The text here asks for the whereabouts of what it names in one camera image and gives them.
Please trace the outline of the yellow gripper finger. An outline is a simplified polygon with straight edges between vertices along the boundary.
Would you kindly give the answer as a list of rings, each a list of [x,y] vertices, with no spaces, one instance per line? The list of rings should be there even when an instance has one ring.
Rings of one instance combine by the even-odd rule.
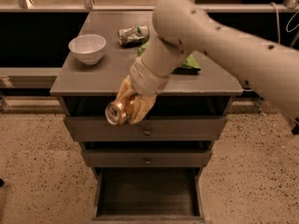
[[[130,124],[140,122],[152,109],[156,101],[156,95],[134,95],[129,103],[129,119]]]
[[[132,87],[132,80],[130,76],[127,76],[126,79],[121,83],[116,99],[118,101],[125,101],[130,99],[135,94],[136,91]]]

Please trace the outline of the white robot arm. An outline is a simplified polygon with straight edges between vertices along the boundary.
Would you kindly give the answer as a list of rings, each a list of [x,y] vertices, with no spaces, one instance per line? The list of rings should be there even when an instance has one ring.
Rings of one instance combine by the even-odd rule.
[[[161,0],[152,11],[149,46],[130,67],[106,116],[122,124],[141,121],[173,70],[194,51],[299,120],[299,51],[212,20],[190,0]]]

